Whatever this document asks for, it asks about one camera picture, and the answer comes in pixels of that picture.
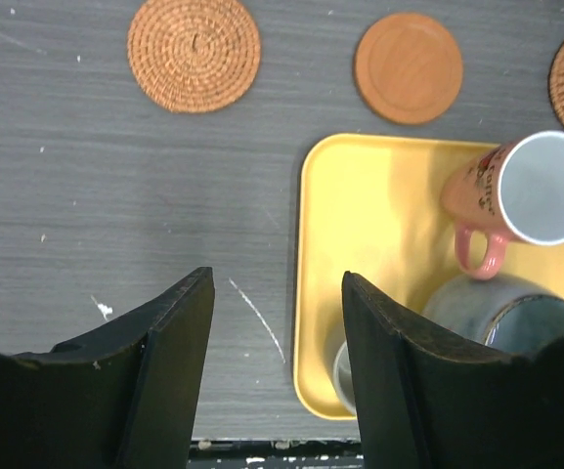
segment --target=printed design on mug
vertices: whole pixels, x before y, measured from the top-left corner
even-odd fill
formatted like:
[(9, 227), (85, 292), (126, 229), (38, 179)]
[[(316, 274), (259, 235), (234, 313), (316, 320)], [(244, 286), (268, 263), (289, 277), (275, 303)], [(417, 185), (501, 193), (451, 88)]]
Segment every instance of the printed design on mug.
[(498, 147), (486, 156), (481, 158), (475, 166), (471, 166), (466, 173), (466, 178), (475, 174), (475, 186), (481, 192), (478, 204), (482, 210), (488, 210), (491, 215), (495, 215), (495, 207), (493, 206), (493, 180), (497, 163), (499, 163), (504, 154), (504, 147)]

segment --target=black object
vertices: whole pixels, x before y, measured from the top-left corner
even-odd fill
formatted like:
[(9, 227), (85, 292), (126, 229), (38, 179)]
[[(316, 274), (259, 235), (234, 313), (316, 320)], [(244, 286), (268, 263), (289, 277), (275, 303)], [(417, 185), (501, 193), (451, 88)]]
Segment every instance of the black object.
[(342, 298), (365, 467), (564, 468), (564, 338), (510, 356), (359, 275)]
[(0, 467), (186, 467), (213, 306), (199, 268), (50, 353), (0, 355)]

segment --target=gray wooden table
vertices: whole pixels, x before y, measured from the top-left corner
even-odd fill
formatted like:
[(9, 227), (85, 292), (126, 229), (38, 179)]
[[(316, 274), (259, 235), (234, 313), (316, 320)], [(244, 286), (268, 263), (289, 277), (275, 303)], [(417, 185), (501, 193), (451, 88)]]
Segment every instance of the gray wooden table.
[[(0, 0), (0, 352), (43, 352), (200, 265), (217, 300), (195, 438), (357, 437), (291, 380), (297, 179), (337, 132), (504, 141), (559, 128), (546, 77), (564, 0), (244, 0), (263, 41), (232, 107), (173, 115), (129, 70), (141, 0)], [(420, 11), (459, 42), (455, 105), (421, 127), (374, 115), (352, 79), (372, 22)], [(233, 282), (280, 340), (286, 363)]]

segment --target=white cup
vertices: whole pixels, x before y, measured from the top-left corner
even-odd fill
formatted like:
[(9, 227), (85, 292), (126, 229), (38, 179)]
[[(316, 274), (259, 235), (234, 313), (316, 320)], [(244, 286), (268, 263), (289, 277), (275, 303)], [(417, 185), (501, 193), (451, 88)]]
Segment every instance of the white cup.
[(349, 350), (342, 324), (335, 327), (325, 341), (325, 366), (336, 396), (352, 415), (356, 415)]

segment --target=pink mug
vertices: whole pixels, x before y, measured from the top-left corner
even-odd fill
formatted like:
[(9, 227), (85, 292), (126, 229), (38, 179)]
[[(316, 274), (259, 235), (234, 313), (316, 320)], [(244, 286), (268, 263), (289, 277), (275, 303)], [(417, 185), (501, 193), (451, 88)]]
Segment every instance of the pink mug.
[[(494, 277), (510, 241), (564, 242), (564, 132), (547, 130), (501, 145), (457, 169), (441, 202), (456, 220), (456, 257), (477, 279)], [(475, 231), (488, 241), (481, 266), (469, 261)]]

